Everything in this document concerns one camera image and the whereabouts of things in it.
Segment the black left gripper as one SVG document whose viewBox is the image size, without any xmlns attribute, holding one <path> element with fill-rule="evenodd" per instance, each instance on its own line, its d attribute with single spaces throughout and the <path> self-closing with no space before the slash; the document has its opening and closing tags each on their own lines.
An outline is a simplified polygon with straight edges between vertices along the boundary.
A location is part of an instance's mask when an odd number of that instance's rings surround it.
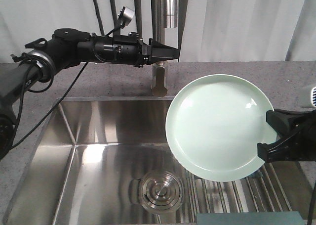
<svg viewBox="0 0 316 225">
<path fill-rule="evenodd" d="M 151 55 L 143 54 L 148 47 L 136 32 L 126 35 L 97 36 L 93 38 L 92 52 L 96 59 L 104 63 L 127 64 L 143 67 L 147 64 L 178 59 L 180 51 L 177 48 L 161 44 L 150 38 Z"/>
</svg>

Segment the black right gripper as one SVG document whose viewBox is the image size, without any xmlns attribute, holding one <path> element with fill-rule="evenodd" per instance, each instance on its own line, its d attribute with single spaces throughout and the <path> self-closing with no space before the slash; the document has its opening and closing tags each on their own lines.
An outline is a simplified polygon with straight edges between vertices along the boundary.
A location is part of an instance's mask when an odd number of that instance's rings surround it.
<svg viewBox="0 0 316 225">
<path fill-rule="evenodd" d="M 272 143 L 257 143 L 266 163 L 316 160 L 316 111 L 268 110 L 266 122 L 277 132 Z"/>
</svg>

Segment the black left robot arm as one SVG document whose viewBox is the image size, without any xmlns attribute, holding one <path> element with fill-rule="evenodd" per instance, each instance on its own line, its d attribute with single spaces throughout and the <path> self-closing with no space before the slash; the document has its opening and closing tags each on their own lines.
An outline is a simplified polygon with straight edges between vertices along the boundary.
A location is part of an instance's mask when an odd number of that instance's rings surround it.
<svg viewBox="0 0 316 225">
<path fill-rule="evenodd" d="M 62 28 L 52 38 L 37 39 L 25 45 L 31 49 L 20 56 L 12 55 L 18 66 L 0 76 L 0 156 L 13 148 L 21 115 L 15 115 L 13 104 L 23 101 L 24 93 L 36 82 L 49 83 L 61 70 L 82 62 L 126 64 L 143 67 L 163 60 L 179 58 L 177 48 L 149 39 L 146 44 L 136 32 L 121 35 L 112 30 L 105 36 Z"/>
</svg>

